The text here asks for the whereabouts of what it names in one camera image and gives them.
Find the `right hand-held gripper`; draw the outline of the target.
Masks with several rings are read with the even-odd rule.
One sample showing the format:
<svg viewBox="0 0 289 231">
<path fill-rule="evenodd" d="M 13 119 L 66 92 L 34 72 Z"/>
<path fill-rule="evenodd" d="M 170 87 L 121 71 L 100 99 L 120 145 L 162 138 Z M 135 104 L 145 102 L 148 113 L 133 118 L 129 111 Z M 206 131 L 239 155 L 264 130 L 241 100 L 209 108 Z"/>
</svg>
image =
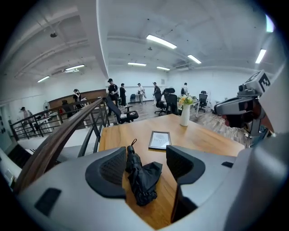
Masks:
<svg viewBox="0 0 289 231">
<path fill-rule="evenodd" d="M 225 116 L 229 127 L 245 129 L 251 136 L 258 136 L 261 120 L 266 115 L 260 99 L 269 86 L 269 78 L 263 70 L 259 71 L 239 85 L 236 97 L 217 103 L 214 111 Z"/>
</svg>

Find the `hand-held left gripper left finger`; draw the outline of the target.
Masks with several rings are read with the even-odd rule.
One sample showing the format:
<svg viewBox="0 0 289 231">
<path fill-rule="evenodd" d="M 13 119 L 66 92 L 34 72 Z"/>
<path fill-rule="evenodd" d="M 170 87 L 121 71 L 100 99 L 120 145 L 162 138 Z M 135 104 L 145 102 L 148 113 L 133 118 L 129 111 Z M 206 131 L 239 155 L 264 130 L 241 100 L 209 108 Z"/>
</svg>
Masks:
<svg viewBox="0 0 289 231">
<path fill-rule="evenodd" d="M 18 196 L 46 231 L 149 231 L 126 204 L 126 149 L 113 148 L 53 167 Z"/>
</svg>

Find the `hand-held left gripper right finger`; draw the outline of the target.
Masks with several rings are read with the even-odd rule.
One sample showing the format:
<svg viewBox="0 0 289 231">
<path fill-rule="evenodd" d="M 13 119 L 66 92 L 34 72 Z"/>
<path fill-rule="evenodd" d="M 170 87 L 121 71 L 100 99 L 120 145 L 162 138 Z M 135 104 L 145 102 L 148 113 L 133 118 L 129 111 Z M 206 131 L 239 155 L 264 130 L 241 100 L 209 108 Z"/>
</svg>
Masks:
<svg viewBox="0 0 289 231">
<path fill-rule="evenodd" d="M 238 231 L 240 159 L 188 149 L 166 148 L 176 183 L 171 224 L 165 231 Z"/>
</svg>

